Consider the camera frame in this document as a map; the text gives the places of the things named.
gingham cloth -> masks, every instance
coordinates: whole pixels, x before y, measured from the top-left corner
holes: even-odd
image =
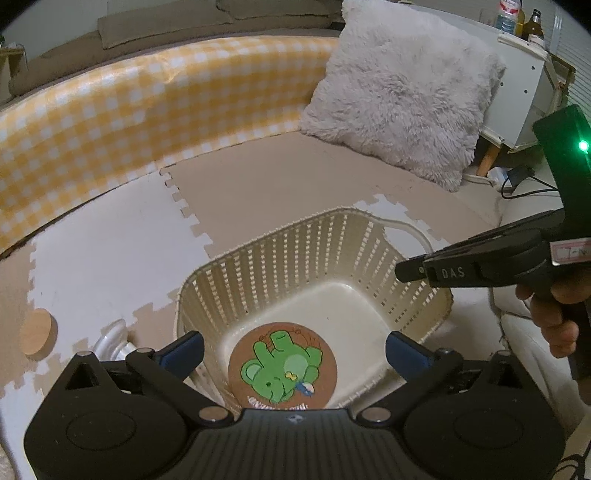
[[[297,129],[336,44],[202,41],[94,69],[0,112],[0,252],[139,176]]]

laundry basket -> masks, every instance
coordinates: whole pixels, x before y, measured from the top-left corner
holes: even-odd
[[[237,414],[241,406],[228,379],[229,358],[250,330],[294,322],[317,332],[332,348],[337,380],[327,408],[362,405],[401,385],[384,346],[390,331],[422,342],[447,317],[449,289],[423,281],[400,283],[402,255],[385,228],[427,238],[402,222],[356,209],[303,219],[260,237],[196,270],[177,298],[178,335],[198,330],[205,339],[196,388]]]

green bear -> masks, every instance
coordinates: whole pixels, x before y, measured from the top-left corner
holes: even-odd
[[[254,344],[256,359],[242,365],[242,379],[273,404],[289,400],[296,388],[307,395],[313,393],[311,385],[319,375],[322,351],[313,346],[304,350],[284,330],[273,332],[270,338],[275,347],[271,352],[265,342]]]

water bottle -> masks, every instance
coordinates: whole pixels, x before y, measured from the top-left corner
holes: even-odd
[[[517,29],[519,9],[520,4],[518,0],[501,0],[495,27],[503,32],[514,35]]]

human hand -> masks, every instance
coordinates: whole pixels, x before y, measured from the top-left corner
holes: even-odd
[[[550,344],[550,353],[563,358],[574,353],[579,337],[579,327],[570,319],[562,317],[560,304],[571,305],[591,297],[591,268],[575,272],[568,278],[552,285],[555,301],[544,301],[534,296],[530,312],[534,323],[541,328],[544,339]],[[533,292],[524,285],[517,285],[515,295],[526,300]]]

